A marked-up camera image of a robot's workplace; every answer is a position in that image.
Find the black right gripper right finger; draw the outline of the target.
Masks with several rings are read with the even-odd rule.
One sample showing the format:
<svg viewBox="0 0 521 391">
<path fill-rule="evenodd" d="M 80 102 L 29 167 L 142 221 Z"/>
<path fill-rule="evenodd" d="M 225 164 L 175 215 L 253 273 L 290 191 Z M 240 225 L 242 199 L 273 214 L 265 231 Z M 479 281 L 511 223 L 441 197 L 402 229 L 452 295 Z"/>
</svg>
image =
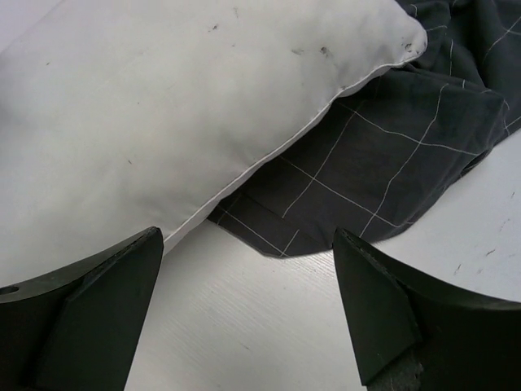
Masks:
<svg viewBox="0 0 521 391">
<path fill-rule="evenodd" d="M 517 390 L 520 304 L 466 290 L 335 232 L 336 276 L 368 390 Z"/>
</svg>

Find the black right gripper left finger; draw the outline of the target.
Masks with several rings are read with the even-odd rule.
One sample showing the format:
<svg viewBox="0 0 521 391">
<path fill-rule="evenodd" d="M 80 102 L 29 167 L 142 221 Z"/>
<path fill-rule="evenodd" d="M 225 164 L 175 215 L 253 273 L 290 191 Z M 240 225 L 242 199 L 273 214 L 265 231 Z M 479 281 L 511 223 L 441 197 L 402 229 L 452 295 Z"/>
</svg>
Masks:
<svg viewBox="0 0 521 391">
<path fill-rule="evenodd" d="M 122 390 L 160 271 L 149 227 L 93 256 L 1 289 L 3 390 Z"/>
</svg>

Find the dark grey checked pillowcase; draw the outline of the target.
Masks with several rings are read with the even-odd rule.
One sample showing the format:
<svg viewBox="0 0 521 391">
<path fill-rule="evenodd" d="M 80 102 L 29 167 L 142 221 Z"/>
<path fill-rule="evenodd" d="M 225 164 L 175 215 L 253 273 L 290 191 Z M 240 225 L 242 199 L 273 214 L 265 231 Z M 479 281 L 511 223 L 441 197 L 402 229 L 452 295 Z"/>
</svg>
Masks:
<svg viewBox="0 0 521 391">
<path fill-rule="evenodd" d="M 209 220 L 268 256 L 329 250 L 410 228 L 520 127 L 520 4 L 404 1 L 423 55 L 337 99 Z"/>
</svg>

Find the white pillow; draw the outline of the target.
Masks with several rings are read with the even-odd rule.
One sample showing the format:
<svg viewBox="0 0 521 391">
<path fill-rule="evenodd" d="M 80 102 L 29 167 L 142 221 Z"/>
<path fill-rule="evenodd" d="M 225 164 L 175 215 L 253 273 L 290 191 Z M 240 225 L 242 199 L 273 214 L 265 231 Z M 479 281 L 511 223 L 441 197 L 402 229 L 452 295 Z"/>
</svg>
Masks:
<svg viewBox="0 0 521 391">
<path fill-rule="evenodd" d="M 427 48 L 395 1 L 62 1 L 1 53 L 1 282 L 168 248 Z"/>
</svg>

